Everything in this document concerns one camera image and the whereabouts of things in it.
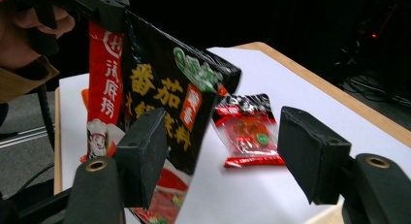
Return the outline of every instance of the cable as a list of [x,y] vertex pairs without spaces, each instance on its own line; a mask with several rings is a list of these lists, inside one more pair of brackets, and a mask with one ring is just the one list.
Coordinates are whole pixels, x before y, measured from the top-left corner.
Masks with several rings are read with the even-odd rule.
[[[407,98],[404,98],[398,95],[392,95],[388,93],[387,91],[385,91],[383,88],[377,87],[377,85],[375,84],[371,84],[368,79],[369,77],[365,77],[365,79],[362,77],[356,77],[355,79],[348,77],[346,79],[346,83],[347,85],[350,86],[350,88],[354,90],[354,92],[362,94],[367,100],[370,100],[373,102],[387,102],[387,103],[394,102],[394,103],[400,104],[408,108],[411,107],[410,99],[407,99]],[[363,88],[366,88],[367,90],[360,90],[357,88],[357,86],[361,86]],[[376,96],[377,98],[380,98],[380,99],[379,100],[371,99],[369,97],[370,95]]]
[[22,190],[24,190],[31,182],[33,182],[34,179],[36,179],[38,176],[40,176],[41,174],[43,174],[45,171],[47,171],[48,169],[54,167],[54,163],[49,164],[48,166],[46,166],[45,168],[41,169],[38,173],[36,173],[35,175],[33,175],[27,182],[25,182],[20,189],[18,189],[18,191],[16,193],[21,192]]
[[44,83],[37,90],[37,96],[39,98],[40,108],[42,111],[43,122],[45,123],[48,140],[50,141],[52,150],[54,151],[54,126],[51,119],[50,110],[48,107],[47,100],[47,89],[46,84]]

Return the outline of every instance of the screw hole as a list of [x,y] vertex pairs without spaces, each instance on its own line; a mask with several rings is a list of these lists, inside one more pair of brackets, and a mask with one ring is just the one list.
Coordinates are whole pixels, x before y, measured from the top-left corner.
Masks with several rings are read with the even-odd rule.
[[368,156],[366,157],[365,160],[368,164],[370,164],[371,166],[377,167],[377,168],[382,168],[382,169],[390,168],[390,163],[383,158],[379,158],[375,156]]

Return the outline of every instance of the red label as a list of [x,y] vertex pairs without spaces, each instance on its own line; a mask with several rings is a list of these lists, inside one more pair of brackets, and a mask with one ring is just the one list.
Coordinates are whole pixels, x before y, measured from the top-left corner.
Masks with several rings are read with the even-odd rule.
[[185,126],[192,131],[196,120],[197,112],[202,104],[202,92],[193,84],[188,85],[187,95],[180,114],[180,118]]
[[116,124],[121,110],[121,51],[123,34],[107,31],[90,21],[90,81],[88,117]]

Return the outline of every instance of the small red packet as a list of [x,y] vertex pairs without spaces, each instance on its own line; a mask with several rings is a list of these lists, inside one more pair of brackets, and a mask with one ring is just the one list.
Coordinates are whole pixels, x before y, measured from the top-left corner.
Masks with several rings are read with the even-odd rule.
[[284,165],[277,152],[278,124],[267,94],[223,96],[213,121],[231,154],[224,167]]

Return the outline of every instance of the red snack packet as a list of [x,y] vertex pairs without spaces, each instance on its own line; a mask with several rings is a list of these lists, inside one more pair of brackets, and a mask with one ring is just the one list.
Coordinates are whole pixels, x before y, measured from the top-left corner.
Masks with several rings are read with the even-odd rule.
[[81,92],[87,108],[87,152],[80,158],[81,163],[96,156],[112,156],[124,136],[124,131],[117,127],[123,98],[123,35],[89,22],[89,88]]
[[231,154],[224,167],[284,165],[277,152],[278,124],[267,94],[223,96],[213,121]]

